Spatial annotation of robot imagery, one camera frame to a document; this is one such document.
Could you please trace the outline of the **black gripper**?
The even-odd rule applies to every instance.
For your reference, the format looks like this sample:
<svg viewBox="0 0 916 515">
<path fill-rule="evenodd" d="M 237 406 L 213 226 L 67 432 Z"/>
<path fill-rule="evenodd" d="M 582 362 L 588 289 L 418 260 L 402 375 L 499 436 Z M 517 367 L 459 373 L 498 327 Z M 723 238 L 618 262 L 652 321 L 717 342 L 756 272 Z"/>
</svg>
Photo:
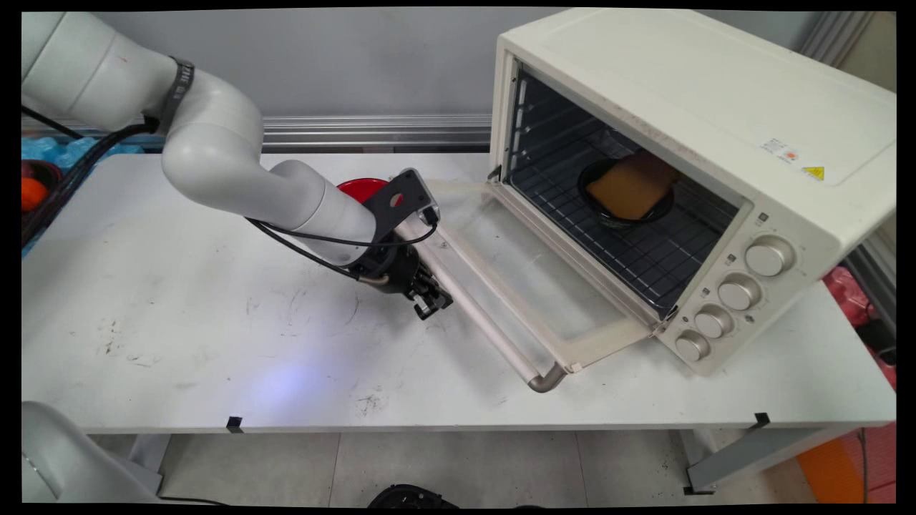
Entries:
<svg viewBox="0 0 916 515">
<path fill-rule="evenodd" d="M 414 312 L 421 320 L 448 308 L 454 303 L 426 265 L 421 265 L 414 245 L 370 247 L 354 262 L 354 274 L 369 278 L 371 286 L 383 293 L 403 295 L 414 303 Z M 419 275 L 419 291 L 415 289 Z"/>
</svg>

